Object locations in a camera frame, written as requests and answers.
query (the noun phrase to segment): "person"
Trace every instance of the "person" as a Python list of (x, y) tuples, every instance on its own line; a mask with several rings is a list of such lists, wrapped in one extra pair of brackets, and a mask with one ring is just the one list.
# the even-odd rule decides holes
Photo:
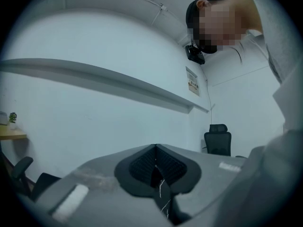
[(195, 0), (187, 8), (186, 23), (196, 46), (205, 53), (234, 45), (247, 30), (261, 32), (269, 66), (281, 84), (274, 98), (285, 117), (285, 127), (303, 129), (303, 43), (276, 0)]

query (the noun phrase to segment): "chair backrest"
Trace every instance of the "chair backrest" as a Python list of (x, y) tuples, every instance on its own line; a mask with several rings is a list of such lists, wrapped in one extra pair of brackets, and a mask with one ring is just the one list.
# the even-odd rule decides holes
[(204, 139), (208, 154), (231, 156), (232, 134), (229, 132), (206, 132)]
[(227, 126), (225, 124), (210, 124), (209, 132), (227, 132)]

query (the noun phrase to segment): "ear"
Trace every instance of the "ear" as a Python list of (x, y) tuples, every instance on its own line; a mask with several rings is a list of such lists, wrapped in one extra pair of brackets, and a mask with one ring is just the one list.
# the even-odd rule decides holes
[(211, 3), (207, 0), (198, 0), (196, 3), (196, 6), (198, 7), (199, 10), (204, 7), (208, 7), (210, 5), (211, 5)]

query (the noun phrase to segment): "white wall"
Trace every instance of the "white wall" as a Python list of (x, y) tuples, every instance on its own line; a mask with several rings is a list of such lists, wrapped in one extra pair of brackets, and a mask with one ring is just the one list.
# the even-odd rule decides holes
[(224, 123), (232, 134), (231, 154), (247, 157), (257, 146), (266, 145), (283, 133), (284, 118), (272, 95), (279, 83), (268, 61), (251, 42), (245, 52), (229, 49), (208, 57), (203, 70), (208, 78), (212, 123)]
[[(100, 66), (209, 108), (202, 71), (182, 47), (125, 16), (74, 11), (45, 17), (13, 38), (6, 52), (3, 60), (48, 58)], [(200, 97), (188, 90), (186, 67), (198, 76)], [(2, 141), (3, 152), (13, 164), (33, 157), (27, 171), (33, 181), (42, 172), (62, 177), (87, 160), (145, 144), (201, 151), (210, 123), (210, 114), (195, 107), (58, 68), (2, 67), (0, 96), (0, 110), (16, 112), (17, 125), (28, 136)]]

